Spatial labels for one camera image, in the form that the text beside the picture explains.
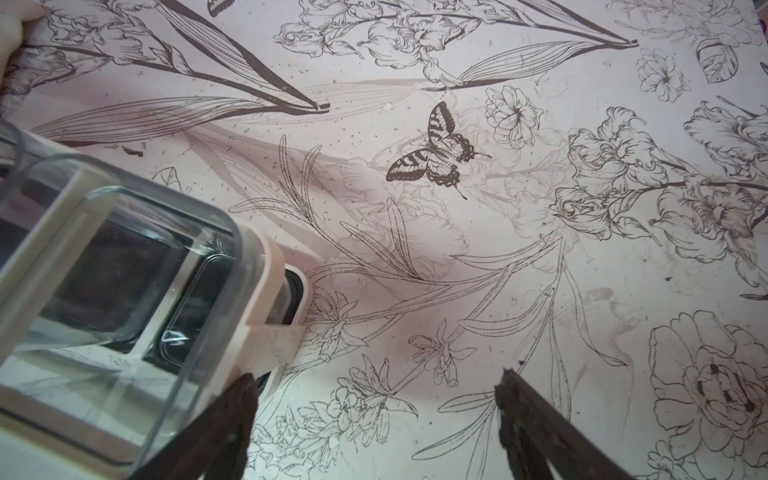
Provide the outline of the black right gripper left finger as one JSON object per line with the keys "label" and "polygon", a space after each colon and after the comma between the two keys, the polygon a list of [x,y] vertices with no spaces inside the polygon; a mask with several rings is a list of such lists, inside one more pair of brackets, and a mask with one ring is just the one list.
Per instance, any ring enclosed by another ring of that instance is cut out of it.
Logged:
{"label": "black right gripper left finger", "polygon": [[246,373],[131,477],[241,479],[257,409],[257,382]]}

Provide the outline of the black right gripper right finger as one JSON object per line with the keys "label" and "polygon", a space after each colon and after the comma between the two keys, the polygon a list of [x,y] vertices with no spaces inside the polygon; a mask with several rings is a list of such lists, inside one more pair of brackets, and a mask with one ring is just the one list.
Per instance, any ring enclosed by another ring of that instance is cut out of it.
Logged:
{"label": "black right gripper right finger", "polygon": [[495,401],[515,479],[632,479],[514,370],[503,373]]}

